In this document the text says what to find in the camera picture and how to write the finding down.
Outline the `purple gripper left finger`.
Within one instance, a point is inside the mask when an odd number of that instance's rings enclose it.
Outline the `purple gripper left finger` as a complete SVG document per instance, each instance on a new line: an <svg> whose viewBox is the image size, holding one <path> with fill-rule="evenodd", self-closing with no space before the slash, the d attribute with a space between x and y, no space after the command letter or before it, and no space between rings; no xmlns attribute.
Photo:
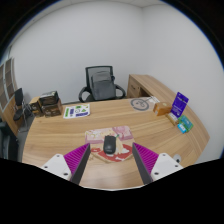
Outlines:
<svg viewBox="0 0 224 224"><path fill-rule="evenodd" d="M65 155L56 154L42 166L42 169L65 180L79 184L90 152L90 144L85 144Z"/></svg>

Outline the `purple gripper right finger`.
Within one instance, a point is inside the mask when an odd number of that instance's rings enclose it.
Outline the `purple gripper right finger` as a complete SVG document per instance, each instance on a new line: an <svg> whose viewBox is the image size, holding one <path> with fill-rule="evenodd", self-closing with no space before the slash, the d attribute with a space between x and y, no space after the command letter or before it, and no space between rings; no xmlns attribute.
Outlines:
<svg viewBox="0 0 224 224"><path fill-rule="evenodd" d="M157 154L137 143L132 145L132 154L145 185L182 169L167 153Z"/></svg>

